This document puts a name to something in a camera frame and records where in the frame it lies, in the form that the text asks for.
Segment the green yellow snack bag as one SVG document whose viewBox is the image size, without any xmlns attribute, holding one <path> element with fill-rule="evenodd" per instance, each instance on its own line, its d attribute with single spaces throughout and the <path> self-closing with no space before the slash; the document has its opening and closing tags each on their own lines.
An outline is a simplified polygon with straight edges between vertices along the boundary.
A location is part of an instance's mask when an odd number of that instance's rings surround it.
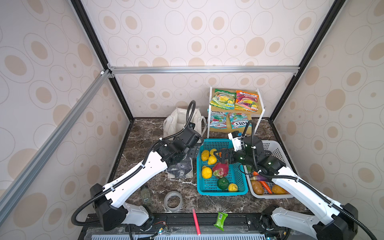
<svg viewBox="0 0 384 240">
<path fill-rule="evenodd" d="M 235 102 L 236 93 L 215 89 L 210 105 L 224 110 L 234 110 Z"/>
</svg>

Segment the yellow round lemon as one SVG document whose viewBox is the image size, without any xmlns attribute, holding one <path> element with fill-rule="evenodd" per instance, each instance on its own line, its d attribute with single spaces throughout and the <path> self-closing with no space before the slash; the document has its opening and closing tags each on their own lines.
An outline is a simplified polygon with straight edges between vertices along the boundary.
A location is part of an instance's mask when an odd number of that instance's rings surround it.
<svg viewBox="0 0 384 240">
<path fill-rule="evenodd" d="M 201 175 L 203 179 L 210 179 L 213 176 L 212 169 L 207 166 L 203 166 Z"/>
</svg>

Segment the pink orange snack bag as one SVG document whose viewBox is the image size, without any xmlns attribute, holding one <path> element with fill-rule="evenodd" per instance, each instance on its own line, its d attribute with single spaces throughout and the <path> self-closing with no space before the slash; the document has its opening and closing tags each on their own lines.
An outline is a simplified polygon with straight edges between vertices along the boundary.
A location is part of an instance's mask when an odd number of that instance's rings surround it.
<svg viewBox="0 0 384 240">
<path fill-rule="evenodd" d="M 259 95 L 244 91 L 236 91 L 235 110 L 257 112 Z"/>
</svg>

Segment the white canvas grocery bag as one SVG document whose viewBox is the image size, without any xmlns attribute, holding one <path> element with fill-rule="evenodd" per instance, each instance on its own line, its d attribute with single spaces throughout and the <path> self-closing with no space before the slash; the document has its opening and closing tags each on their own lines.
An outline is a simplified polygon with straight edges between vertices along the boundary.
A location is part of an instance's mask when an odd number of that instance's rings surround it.
<svg viewBox="0 0 384 240">
<path fill-rule="evenodd" d="M 176 108 L 170 116 L 168 116 L 163 123 L 164 136 L 170 136 L 183 129 L 187 123 L 187 110 Z M 207 131 L 207 121 L 202 116 L 199 109 L 195 109 L 191 123 L 195 124 L 194 130 L 203 137 Z M 193 160 L 197 158 L 199 147 L 188 151 L 187 156 L 180 162 L 171 167 L 168 167 L 168 179 L 192 179 L 193 178 Z"/>
</svg>

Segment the pink dragon fruit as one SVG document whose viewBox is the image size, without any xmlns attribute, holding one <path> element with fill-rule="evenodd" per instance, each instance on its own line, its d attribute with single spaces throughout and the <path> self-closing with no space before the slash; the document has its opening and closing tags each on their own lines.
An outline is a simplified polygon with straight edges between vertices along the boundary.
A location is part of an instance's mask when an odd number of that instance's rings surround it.
<svg viewBox="0 0 384 240">
<path fill-rule="evenodd" d="M 229 172 L 229 164 L 228 163 L 217 163 L 212 168 L 213 175 L 217 178 L 223 178 L 228 175 Z"/>
</svg>

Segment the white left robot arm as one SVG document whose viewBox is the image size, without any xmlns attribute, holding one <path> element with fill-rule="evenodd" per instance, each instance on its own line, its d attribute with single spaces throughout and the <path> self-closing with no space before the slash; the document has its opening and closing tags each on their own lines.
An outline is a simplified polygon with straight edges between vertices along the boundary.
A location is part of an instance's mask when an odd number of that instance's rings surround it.
<svg viewBox="0 0 384 240">
<path fill-rule="evenodd" d="M 158 173 L 177 166 L 188 158 L 190 151 L 204 142 L 201 134 L 190 123 L 173 140 L 162 139 L 150 150 L 146 161 L 139 162 L 118 179 L 105 184 L 95 184 L 90 189 L 91 197 L 105 195 L 93 202 L 93 208 L 105 231 L 121 224 L 146 225 L 150 213 L 143 206 L 129 205 L 126 200 L 148 180 Z"/>
</svg>

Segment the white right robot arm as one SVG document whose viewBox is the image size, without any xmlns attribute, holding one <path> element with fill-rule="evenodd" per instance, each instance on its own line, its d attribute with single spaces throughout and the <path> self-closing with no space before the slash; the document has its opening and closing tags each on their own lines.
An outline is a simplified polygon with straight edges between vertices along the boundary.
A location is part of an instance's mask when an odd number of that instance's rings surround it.
<svg viewBox="0 0 384 240">
<path fill-rule="evenodd" d="M 283 188 L 304 204 L 311 215 L 269 207 L 263 212 L 265 229 L 286 227 L 317 240 L 352 240 L 358 233 L 357 209 L 322 194 L 296 175 L 282 160 L 251 136 L 232 138 L 232 148 L 217 149 L 214 155 L 223 164 L 251 165 L 259 175 Z"/>
</svg>

